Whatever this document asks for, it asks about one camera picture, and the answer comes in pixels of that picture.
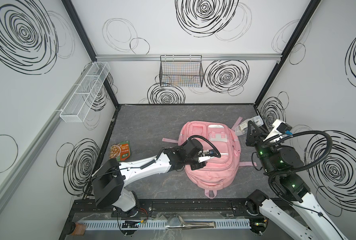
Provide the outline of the clear plastic pencil case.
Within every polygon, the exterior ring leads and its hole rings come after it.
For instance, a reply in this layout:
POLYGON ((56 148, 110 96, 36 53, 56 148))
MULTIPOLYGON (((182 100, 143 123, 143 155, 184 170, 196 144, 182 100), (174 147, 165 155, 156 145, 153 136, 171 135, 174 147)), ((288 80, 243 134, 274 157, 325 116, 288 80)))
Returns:
POLYGON ((235 132, 237 136, 242 136, 244 135, 247 130, 248 130, 248 122, 252 121, 255 123, 258 127, 263 125, 263 119, 260 116, 255 116, 253 118, 246 119, 242 122, 242 118, 239 118, 237 122, 234 124, 232 127, 232 130, 235 132))

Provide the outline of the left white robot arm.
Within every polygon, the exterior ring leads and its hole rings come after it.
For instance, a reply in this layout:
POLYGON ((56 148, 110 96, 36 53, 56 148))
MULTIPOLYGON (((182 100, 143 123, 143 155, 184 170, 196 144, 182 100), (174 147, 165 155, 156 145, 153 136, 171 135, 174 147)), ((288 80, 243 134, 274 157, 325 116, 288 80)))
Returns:
POLYGON ((133 162, 110 159, 91 177, 96 206, 99 209, 114 206, 123 212, 137 212, 139 201, 134 192, 125 189, 128 184, 185 166, 192 170, 201 169, 208 160, 221 156, 213 143, 202 136, 193 135, 181 145, 162 148, 154 157, 133 162))

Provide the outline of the pink student backpack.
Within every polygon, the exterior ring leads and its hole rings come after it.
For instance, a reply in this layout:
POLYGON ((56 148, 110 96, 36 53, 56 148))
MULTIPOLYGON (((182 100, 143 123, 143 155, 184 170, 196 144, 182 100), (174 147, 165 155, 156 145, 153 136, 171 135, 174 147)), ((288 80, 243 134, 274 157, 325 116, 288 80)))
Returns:
POLYGON ((205 196, 214 199, 217 191, 228 187, 236 177, 240 167, 255 167, 257 164, 241 162, 241 144, 235 131, 221 123, 202 121, 187 122, 181 129, 177 140, 163 138, 163 142, 181 145, 193 135, 199 135, 209 140, 219 150, 221 158, 211 158, 204 163, 203 168, 192 170, 185 167, 188 178, 198 187, 205 190, 205 196))

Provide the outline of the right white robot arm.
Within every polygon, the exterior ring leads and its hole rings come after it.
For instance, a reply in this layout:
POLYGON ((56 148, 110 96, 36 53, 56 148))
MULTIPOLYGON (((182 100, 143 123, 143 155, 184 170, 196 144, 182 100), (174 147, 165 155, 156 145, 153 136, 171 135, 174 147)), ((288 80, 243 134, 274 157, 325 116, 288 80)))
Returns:
POLYGON ((311 169, 326 158, 333 148, 331 136, 323 131, 291 132, 287 123, 276 120, 271 132, 259 127, 252 120, 247 122, 246 145, 256 150, 268 185, 275 195, 292 207, 307 225, 302 225, 260 190, 250 194, 245 203, 251 215, 261 214, 274 222, 294 240, 345 240, 346 236, 329 218, 299 172, 311 169), (326 148, 317 159, 304 165, 295 148, 283 142, 304 135, 320 135, 326 148))

